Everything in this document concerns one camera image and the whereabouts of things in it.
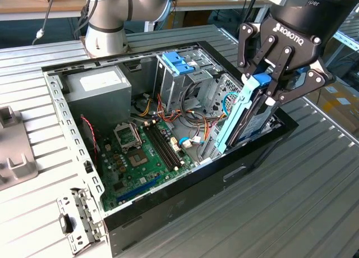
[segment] motherboard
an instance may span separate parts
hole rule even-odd
[[[105,211],[194,167],[183,150],[173,148],[173,136],[162,120],[139,127],[133,123],[128,128],[125,125],[117,126],[114,133],[97,141],[97,170],[105,187],[101,196]],[[134,143],[137,138],[140,144]]]

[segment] circuit board chip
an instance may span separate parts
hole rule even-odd
[[[138,167],[148,162],[148,158],[143,149],[133,150],[127,154],[127,157],[133,167]]]
[[[114,188],[115,191],[119,191],[120,189],[124,188],[124,186],[125,185],[123,184],[123,182],[120,181],[120,182],[115,183],[113,185],[113,188]]]

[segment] red wire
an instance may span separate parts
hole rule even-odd
[[[97,149],[96,149],[96,138],[95,138],[95,132],[94,129],[92,127],[92,124],[88,121],[88,119],[86,119],[84,116],[81,116],[81,119],[83,119],[88,126],[90,127],[91,133],[92,133],[92,139],[94,141],[94,151],[95,151],[95,163],[97,162]]]

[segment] green circuit board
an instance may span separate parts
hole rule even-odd
[[[165,122],[158,122],[155,128],[171,136]],[[127,153],[121,150],[114,133],[97,141],[100,147],[97,170],[101,171],[99,175],[105,187],[105,193],[101,196],[105,211],[112,210],[124,201],[133,199],[136,195],[143,194],[194,167],[193,161],[185,152],[173,151],[182,161],[182,166],[178,167],[178,170],[168,168],[145,133],[145,127],[140,126],[137,130],[142,147],[132,148]],[[119,197],[124,195],[128,197],[119,201]]]

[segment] metal bracket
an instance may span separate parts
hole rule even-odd
[[[105,236],[103,220],[90,191],[71,189],[57,199],[62,232],[67,234],[73,254],[98,242]]]
[[[37,174],[20,112],[11,107],[0,108],[0,191]]]

